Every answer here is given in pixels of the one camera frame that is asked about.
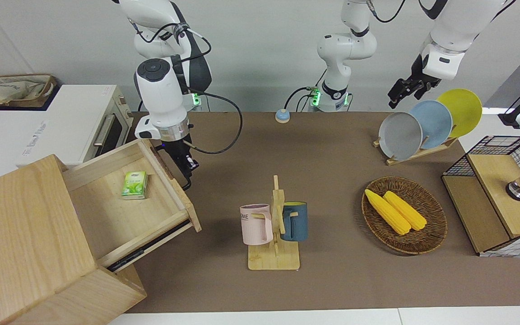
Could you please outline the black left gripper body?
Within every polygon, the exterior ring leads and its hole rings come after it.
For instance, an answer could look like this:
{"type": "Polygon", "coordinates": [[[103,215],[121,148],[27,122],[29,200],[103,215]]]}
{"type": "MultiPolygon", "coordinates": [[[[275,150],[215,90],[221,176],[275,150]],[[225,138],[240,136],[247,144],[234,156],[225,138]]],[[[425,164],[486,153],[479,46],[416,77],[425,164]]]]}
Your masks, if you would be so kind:
{"type": "Polygon", "coordinates": [[[421,54],[419,54],[411,66],[411,75],[408,78],[411,80],[411,94],[414,94],[421,84],[430,84],[431,88],[433,88],[439,86],[441,82],[439,78],[424,74],[423,67],[424,61],[421,54]]]}

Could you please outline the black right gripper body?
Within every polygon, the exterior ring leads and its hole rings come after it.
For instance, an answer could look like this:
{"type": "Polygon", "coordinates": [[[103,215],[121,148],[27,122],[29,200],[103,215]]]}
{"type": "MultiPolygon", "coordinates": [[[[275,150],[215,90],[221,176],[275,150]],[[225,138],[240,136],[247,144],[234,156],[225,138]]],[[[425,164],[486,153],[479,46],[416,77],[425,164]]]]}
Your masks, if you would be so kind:
{"type": "Polygon", "coordinates": [[[162,141],[162,146],[163,146],[165,152],[167,152],[167,154],[169,154],[169,156],[171,156],[172,160],[175,162],[175,164],[177,165],[178,168],[179,168],[179,158],[180,157],[192,156],[190,154],[190,146],[185,144],[184,140],[186,140],[190,143],[192,142],[192,138],[190,137],[190,135],[187,135],[186,137],[182,138],[181,140],[162,141]]]}

